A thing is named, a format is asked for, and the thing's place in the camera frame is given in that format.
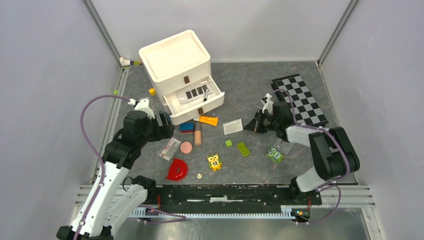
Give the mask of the clear packet white strips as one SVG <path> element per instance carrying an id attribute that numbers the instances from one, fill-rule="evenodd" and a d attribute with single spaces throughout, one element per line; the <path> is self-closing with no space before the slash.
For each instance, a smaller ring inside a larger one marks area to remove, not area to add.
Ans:
<path id="1" fill-rule="evenodd" d="M 240 118 L 225 122 L 222 126 L 225 135 L 238 133 L 243 130 L 243 123 Z"/>

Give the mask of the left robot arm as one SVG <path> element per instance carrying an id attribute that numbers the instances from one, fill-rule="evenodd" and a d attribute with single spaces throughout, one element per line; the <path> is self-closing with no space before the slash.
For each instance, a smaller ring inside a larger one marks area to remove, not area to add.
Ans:
<path id="1" fill-rule="evenodd" d="M 170 139 L 174 125 L 163 111 L 150 116 L 140 110 L 130 111 L 123 127 L 113 136 L 104 150 L 99 173 L 77 217 L 70 225 L 61 226 L 56 233 L 59 240 L 112 240 L 130 213 L 141 204 L 151 204 L 157 198 L 156 182 L 137 176 L 128 191 L 115 204 L 112 200 L 141 149 L 149 142 Z"/>

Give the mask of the white three-drawer organizer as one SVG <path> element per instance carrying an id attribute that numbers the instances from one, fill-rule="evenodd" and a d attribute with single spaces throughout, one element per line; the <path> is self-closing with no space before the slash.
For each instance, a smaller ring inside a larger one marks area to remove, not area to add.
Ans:
<path id="1" fill-rule="evenodd" d="M 138 54 L 173 125 L 188 122 L 223 105 L 225 92 L 212 78 L 211 56 L 193 30 L 144 46 Z M 177 91 L 201 85 L 208 85 L 213 91 L 207 101 L 198 99 L 180 104 Z"/>

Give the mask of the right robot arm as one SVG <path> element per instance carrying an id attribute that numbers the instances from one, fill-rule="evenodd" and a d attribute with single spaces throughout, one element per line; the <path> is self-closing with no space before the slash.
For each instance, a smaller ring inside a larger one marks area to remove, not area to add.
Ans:
<path id="1" fill-rule="evenodd" d="M 300 144 L 311 150 L 313 166 L 293 178 L 289 199 L 302 204 L 309 192 L 323 190 L 329 182 L 360 169 L 359 157 L 343 127 L 315 127 L 297 122 L 294 109 L 286 102 L 275 102 L 272 111 L 258 110 L 244 130 L 265 134 L 274 131 L 284 142 Z"/>

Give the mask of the clear plastic bag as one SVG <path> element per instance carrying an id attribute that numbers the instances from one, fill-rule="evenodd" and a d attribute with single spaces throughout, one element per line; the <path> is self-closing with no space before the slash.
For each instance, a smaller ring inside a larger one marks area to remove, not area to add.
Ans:
<path id="1" fill-rule="evenodd" d="M 286 142 L 282 139 L 278 139 L 276 143 L 273 145 L 273 147 L 282 155 L 288 155 L 292 147 L 294 146 L 294 143 L 292 142 Z"/>

